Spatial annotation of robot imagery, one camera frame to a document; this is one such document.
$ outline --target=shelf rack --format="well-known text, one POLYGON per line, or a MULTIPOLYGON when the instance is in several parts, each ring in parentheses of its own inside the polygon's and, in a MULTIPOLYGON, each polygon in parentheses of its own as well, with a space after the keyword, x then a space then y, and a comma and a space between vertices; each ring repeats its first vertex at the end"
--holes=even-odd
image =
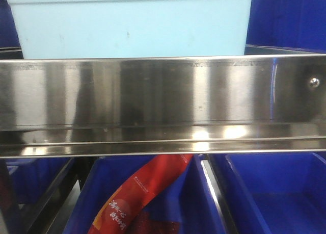
POLYGON ((326 55, 297 54, 0 61, 0 159, 325 151, 326 55))

